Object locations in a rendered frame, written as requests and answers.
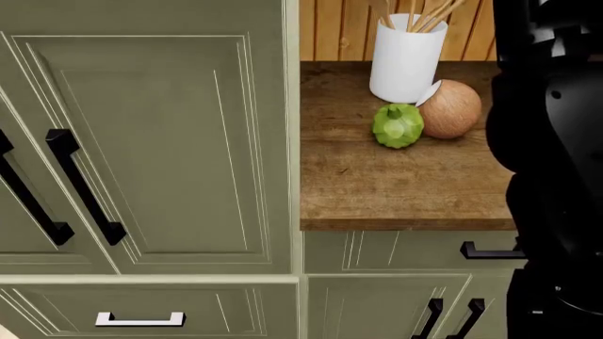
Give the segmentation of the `green artichoke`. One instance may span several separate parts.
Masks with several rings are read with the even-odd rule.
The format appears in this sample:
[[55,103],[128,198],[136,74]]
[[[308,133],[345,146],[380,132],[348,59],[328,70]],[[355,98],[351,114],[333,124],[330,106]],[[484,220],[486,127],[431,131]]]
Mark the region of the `green artichoke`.
[[424,121],[419,109],[410,104],[388,104],[376,112],[372,133],[383,146],[402,149],[420,138]]

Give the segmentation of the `white utensil holder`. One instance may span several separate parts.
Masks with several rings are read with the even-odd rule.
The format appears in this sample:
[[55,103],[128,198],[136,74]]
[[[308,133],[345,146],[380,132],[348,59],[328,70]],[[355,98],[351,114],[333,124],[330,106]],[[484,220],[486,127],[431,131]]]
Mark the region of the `white utensil holder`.
[[393,104],[422,104],[435,92],[433,79],[448,31],[440,22],[429,33],[406,30],[407,13],[390,16],[394,28],[378,24],[369,89]]

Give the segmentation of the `olive base cabinet door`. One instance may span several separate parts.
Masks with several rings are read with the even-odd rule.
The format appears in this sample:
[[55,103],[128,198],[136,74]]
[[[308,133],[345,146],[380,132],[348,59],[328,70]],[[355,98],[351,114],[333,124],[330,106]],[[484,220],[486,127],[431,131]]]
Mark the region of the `olive base cabinet door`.
[[434,333],[436,339],[507,339],[507,292],[511,271],[472,274]]
[[440,328],[467,280],[465,275],[312,276],[308,339],[411,339],[423,332],[433,299],[443,300],[443,311],[428,338],[445,338]]

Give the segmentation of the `brown coconut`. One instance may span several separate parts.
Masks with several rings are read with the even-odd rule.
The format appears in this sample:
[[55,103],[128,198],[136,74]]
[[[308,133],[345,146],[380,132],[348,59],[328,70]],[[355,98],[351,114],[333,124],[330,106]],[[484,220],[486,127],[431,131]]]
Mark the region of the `brown coconut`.
[[428,137],[453,139],[465,135],[481,118],[481,97],[459,81],[434,83],[416,103]]

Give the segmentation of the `olive tall cabinet door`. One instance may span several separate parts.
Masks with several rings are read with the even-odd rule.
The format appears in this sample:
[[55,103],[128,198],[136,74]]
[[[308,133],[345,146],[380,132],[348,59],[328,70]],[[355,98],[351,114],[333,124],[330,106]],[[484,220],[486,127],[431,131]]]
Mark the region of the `olive tall cabinet door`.
[[[121,274],[288,273],[283,65],[238,35],[0,33],[15,116]],[[49,149],[70,129],[74,163],[110,246]]]
[[0,275],[116,272],[0,87]]

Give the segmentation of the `olive wide drawer front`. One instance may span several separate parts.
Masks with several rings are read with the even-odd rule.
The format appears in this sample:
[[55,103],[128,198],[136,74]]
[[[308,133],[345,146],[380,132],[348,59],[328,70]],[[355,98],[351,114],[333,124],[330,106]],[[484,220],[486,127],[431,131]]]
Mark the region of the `olive wide drawer front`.
[[[168,319],[183,327],[95,327]],[[21,339],[298,339],[295,284],[0,284],[0,324]]]

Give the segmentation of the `olive narrow drawer front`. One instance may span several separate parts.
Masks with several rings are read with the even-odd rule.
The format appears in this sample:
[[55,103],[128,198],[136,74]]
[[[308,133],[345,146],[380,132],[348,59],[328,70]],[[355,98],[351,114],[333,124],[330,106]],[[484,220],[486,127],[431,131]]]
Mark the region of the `olive narrow drawer front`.
[[514,231],[310,231],[304,234],[306,273],[479,270],[522,267],[523,259],[465,259],[476,250],[512,250]]

